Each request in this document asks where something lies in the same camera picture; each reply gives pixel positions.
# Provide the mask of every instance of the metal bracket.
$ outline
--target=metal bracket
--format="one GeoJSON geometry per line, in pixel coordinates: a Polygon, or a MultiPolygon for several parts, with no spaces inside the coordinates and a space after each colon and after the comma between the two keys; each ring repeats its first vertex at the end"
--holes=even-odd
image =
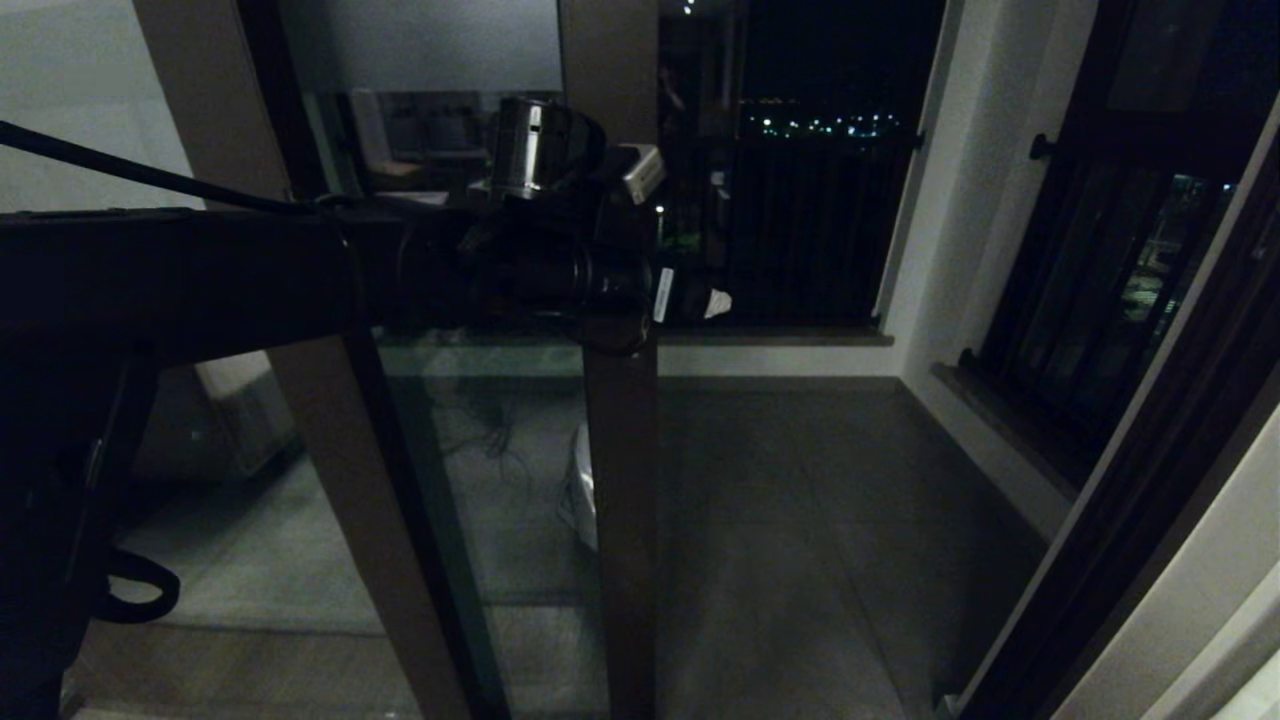
{"type": "Polygon", "coordinates": [[[1039,133],[1036,136],[1036,140],[1032,141],[1030,158],[1032,160],[1041,160],[1052,155],[1055,150],[1057,150],[1057,143],[1050,142],[1048,138],[1044,137],[1044,133],[1039,133]]]}

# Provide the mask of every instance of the window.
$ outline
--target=window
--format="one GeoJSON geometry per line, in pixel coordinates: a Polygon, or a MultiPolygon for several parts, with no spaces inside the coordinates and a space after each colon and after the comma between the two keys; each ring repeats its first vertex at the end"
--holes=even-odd
{"type": "MultiPolygon", "coordinates": [[[[1277,3],[1103,5],[975,366],[1087,468],[1187,295],[1280,87],[1277,3]]],[[[1083,483],[1083,477],[1073,479],[1083,483]]]]}

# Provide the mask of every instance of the cable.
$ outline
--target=cable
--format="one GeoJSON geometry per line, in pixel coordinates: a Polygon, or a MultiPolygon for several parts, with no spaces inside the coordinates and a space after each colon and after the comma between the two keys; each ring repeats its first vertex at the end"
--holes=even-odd
{"type": "Polygon", "coordinates": [[[13,123],[0,120],[0,145],[8,145],[26,152],[41,155],[51,160],[69,163],[90,170],[97,170],[127,181],[133,181],[151,187],[172,190],[183,195],[204,197],[215,202],[237,205],[264,213],[276,213],[283,215],[311,215],[315,213],[306,205],[280,202],[256,195],[246,195],[216,184],[108,155],[97,150],[58,140],[44,133],[20,128],[13,123]]]}

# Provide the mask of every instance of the night sky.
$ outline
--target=night sky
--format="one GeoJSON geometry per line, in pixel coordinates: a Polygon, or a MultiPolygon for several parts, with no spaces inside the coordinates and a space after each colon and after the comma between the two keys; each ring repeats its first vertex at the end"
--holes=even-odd
{"type": "Polygon", "coordinates": [[[937,37],[941,5],[751,0],[742,96],[794,97],[827,113],[899,109],[919,92],[913,74],[922,42],[937,37]]]}

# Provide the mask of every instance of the label sticker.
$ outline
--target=label sticker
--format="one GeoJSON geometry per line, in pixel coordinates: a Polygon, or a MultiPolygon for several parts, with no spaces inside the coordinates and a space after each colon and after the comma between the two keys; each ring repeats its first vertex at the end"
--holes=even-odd
{"type": "Polygon", "coordinates": [[[658,278],[658,297],[653,301],[653,322],[660,323],[667,316],[667,300],[671,299],[671,281],[676,278],[676,270],[662,269],[658,278]]]}

